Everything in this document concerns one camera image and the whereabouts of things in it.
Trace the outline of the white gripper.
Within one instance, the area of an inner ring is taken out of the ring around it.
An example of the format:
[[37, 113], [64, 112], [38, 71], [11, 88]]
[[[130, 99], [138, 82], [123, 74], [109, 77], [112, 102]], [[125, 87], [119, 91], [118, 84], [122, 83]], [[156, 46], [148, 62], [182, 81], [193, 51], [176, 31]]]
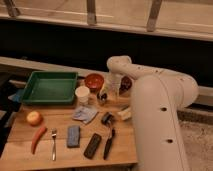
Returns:
[[109, 72], [106, 76], [106, 81], [99, 91], [99, 96], [107, 93], [110, 100], [116, 101], [119, 97], [119, 89], [121, 86], [122, 76]]

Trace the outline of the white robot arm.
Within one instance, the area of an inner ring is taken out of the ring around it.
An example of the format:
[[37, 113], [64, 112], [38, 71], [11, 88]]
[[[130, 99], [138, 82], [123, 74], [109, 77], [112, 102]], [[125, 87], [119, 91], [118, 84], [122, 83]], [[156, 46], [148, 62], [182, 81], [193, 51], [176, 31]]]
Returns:
[[196, 80], [185, 73], [134, 64], [128, 56], [112, 56], [106, 86], [121, 75], [133, 79], [130, 108], [138, 158], [137, 171], [191, 171], [177, 111], [194, 103]]

